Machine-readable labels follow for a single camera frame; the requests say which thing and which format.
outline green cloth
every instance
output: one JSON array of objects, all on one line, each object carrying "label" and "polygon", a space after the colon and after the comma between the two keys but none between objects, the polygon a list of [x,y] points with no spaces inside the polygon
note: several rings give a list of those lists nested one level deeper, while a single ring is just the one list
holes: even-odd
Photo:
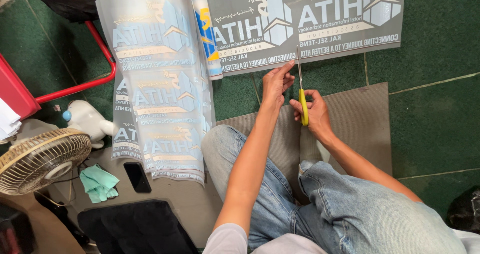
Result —
[{"label": "green cloth", "polygon": [[94,204],[119,195],[118,192],[113,189],[119,182],[117,177],[102,170],[98,164],[81,171],[80,180],[85,188],[85,192],[90,196],[90,200],[92,200]]}]

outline red chair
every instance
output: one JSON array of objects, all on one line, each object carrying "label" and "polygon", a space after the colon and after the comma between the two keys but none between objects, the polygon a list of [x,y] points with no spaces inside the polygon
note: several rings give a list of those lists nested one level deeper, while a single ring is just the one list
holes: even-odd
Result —
[{"label": "red chair", "polygon": [[85,21],[90,33],[98,43],[105,58],[108,60],[111,66],[110,75],[104,78],[96,79],[91,82],[87,82],[81,85],[72,86],[70,88],[62,89],[57,92],[46,94],[38,98],[34,98],[28,91],[22,81],[15,74],[14,70],[9,66],[7,61],[0,54],[0,84],[2,85],[2,91],[0,91],[0,98],[3,99],[20,117],[21,120],[25,119],[38,110],[40,110],[40,104],[54,100],[56,98],[65,97],[67,95],[80,92],[82,90],[108,83],[115,78],[115,60],[110,54],[109,49],[105,45],[99,32],[95,28],[95,25],[91,21]]}]

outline jeans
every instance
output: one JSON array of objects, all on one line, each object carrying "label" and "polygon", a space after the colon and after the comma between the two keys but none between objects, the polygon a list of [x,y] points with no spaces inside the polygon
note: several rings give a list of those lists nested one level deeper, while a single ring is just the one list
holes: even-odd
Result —
[{"label": "jeans", "polygon": [[[203,138],[203,156],[222,200],[246,139],[227,125],[211,129]],[[295,204],[288,181],[267,159],[251,214],[250,248],[294,233],[330,254],[466,253],[433,209],[380,184],[340,175],[322,161],[300,163],[298,183],[309,205]]]}]

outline black phone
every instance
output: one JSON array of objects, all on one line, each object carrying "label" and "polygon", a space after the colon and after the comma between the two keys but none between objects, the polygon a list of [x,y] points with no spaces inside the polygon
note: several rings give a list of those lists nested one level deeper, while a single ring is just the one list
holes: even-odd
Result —
[{"label": "black phone", "polygon": [[125,171],[127,172],[130,183],[135,189],[135,192],[150,193],[152,188],[148,183],[147,176],[145,175],[144,168],[140,162],[125,162],[123,164]]}]

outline electric fan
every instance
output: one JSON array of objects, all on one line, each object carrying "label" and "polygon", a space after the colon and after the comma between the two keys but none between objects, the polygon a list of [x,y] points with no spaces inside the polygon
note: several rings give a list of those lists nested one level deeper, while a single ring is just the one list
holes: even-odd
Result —
[{"label": "electric fan", "polygon": [[90,136],[54,129],[22,140],[0,157],[0,192],[22,195],[45,187],[78,166],[92,150]]}]

